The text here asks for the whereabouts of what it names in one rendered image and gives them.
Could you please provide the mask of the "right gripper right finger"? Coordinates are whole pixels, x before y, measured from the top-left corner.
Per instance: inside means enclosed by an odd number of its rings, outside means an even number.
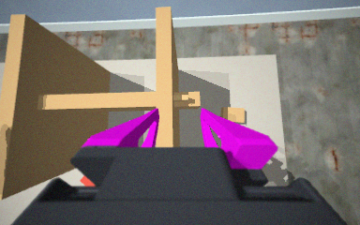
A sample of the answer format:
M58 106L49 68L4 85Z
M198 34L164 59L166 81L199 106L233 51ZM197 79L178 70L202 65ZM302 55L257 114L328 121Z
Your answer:
M269 136L217 116L204 108L201 111L201 124L204 147L218 147L211 132L213 129L221 139L221 148L232 169L262 169L278 150Z

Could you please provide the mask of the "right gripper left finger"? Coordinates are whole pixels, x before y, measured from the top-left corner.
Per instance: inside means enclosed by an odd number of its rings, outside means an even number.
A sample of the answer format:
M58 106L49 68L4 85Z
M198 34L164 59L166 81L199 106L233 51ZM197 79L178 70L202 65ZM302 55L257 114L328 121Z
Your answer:
M158 108L156 108L143 116L91 136L83 146L118 145L119 147L139 147L139 139L149 129L142 147L155 147L158 135L158 122L159 113Z

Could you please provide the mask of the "red-orange block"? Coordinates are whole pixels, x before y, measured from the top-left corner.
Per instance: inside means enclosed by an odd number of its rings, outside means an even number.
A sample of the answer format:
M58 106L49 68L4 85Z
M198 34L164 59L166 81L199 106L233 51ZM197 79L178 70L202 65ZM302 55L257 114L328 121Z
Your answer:
M80 180L85 186L94 186L85 176Z

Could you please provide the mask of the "tan wooden board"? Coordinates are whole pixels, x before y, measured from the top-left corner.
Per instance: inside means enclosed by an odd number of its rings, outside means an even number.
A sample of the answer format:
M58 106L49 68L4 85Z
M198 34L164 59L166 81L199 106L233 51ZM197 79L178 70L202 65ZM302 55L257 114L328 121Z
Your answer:
M178 64L171 7L156 7L156 108L159 122L156 147L180 147Z
M110 93L111 72L25 14L11 15L0 97L0 200L76 169L109 112L38 110L38 95Z

